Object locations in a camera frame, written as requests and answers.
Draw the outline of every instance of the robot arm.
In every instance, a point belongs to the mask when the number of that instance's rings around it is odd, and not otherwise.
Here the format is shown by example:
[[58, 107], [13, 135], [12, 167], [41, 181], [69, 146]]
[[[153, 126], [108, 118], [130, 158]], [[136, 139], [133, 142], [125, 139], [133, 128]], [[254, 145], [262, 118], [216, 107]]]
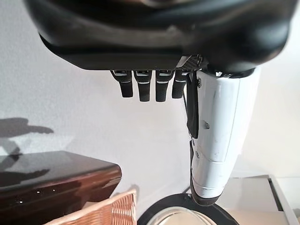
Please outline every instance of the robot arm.
[[[197, 102], [187, 101], [190, 133], [197, 131], [191, 133], [190, 186], [194, 200], [200, 205], [211, 205], [222, 194], [241, 153], [259, 75], [259, 68], [235, 78], [197, 71], [187, 81], [187, 97], [195, 95]], [[193, 121], [192, 114], [198, 121]]]
[[111, 70], [123, 97], [132, 79], [149, 101], [187, 84], [191, 189], [200, 205], [222, 194], [240, 153], [258, 65], [283, 49], [297, 0], [24, 0], [45, 46], [83, 69]]

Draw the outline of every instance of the white wall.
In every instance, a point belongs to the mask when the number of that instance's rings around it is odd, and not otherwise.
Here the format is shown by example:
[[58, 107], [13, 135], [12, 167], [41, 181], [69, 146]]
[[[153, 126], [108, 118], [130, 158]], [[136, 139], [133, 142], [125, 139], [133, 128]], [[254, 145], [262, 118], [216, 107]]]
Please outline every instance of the white wall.
[[[26, 118], [30, 125], [54, 131], [2, 137], [0, 144], [10, 141], [10, 146], [6, 151], [0, 147], [0, 155], [10, 152], [15, 142], [23, 153], [67, 150], [118, 163], [123, 178], [116, 191], [139, 186], [139, 212], [189, 184], [189, 138], [181, 99], [156, 103], [152, 89], [151, 102], [140, 103], [136, 85], [134, 98], [123, 99], [108, 72], [79, 69], [49, 52], [20, 0], [0, 0], [0, 17], [0, 119]], [[298, 13], [294, 27], [299, 19]], [[237, 163], [241, 176], [263, 170], [300, 176], [299, 36], [294, 29], [284, 53], [263, 67]]]
[[262, 66], [243, 158], [277, 177], [300, 176], [300, 8], [286, 48]]

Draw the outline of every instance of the black cable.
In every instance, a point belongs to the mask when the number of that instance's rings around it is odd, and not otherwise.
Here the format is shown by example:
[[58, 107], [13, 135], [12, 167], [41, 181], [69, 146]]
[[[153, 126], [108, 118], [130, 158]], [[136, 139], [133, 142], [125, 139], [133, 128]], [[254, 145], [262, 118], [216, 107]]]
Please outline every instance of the black cable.
[[186, 193], [189, 189], [191, 189], [190, 186], [188, 186], [186, 189], [184, 189], [184, 191], [182, 193]]
[[[184, 101], [184, 106], [185, 106], [185, 108], [186, 108], [186, 113], [187, 113], [187, 115], [188, 115], [187, 99], [186, 99], [186, 94], [184, 93], [184, 91], [183, 91], [182, 97], [183, 97], [183, 101]], [[188, 186], [186, 189], [184, 189], [183, 193], [186, 193], [190, 188], [191, 188], [191, 187]]]
[[187, 99], [186, 99], [186, 94], [184, 92], [183, 92], [182, 97], [183, 97], [183, 101], [184, 101], [184, 106], [186, 108], [186, 113], [188, 115]]

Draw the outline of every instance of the black plastic part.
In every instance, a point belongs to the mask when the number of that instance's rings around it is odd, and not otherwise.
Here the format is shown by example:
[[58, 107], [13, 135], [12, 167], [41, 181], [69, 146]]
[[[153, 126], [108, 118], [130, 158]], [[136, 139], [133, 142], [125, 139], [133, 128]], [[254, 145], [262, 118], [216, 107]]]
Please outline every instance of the black plastic part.
[[133, 1], [25, 0], [45, 45], [80, 68], [175, 69], [201, 54], [227, 74], [283, 49], [297, 0], [194, 0], [150, 8]]
[[133, 96], [131, 70], [111, 70], [111, 74], [119, 82], [122, 96], [124, 98], [131, 98]]
[[176, 70], [172, 87], [172, 98], [182, 98], [184, 86], [186, 84], [187, 76], [182, 75], [182, 70]]
[[140, 101], [149, 102], [152, 70], [134, 71], [134, 75], [139, 89]]
[[239, 223], [224, 209], [214, 204], [212, 206], [200, 206], [193, 201], [190, 194], [176, 194], [165, 197], [150, 206], [138, 219], [138, 225], [147, 225], [148, 222], [160, 211], [170, 207], [183, 207], [200, 212], [217, 225], [239, 225]]
[[169, 81], [174, 75], [173, 70], [155, 71], [155, 98], [157, 102], [165, 102]]
[[133, 96], [132, 81], [119, 82], [123, 98], [131, 98]]
[[197, 87], [197, 72], [194, 71], [192, 80], [190, 80], [190, 75], [187, 75], [187, 127], [193, 138], [198, 138], [199, 130]]
[[141, 102], [150, 101], [150, 83], [137, 84], [139, 88], [139, 96]]
[[155, 83], [155, 99], [157, 102], [165, 102], [168, 83]]

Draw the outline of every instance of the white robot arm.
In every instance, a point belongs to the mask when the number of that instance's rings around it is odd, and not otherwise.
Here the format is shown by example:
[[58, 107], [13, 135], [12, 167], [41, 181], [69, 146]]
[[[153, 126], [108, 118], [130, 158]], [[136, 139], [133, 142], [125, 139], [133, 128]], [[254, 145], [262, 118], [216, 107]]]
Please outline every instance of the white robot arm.
[[241, 153], [260, 69], [243, 78], [202, 71], [192, 75], [196, 76], [199, 119], [198, 136], [191, 141], [191, 190], [199, 204], [210, 205], [222, 194]]

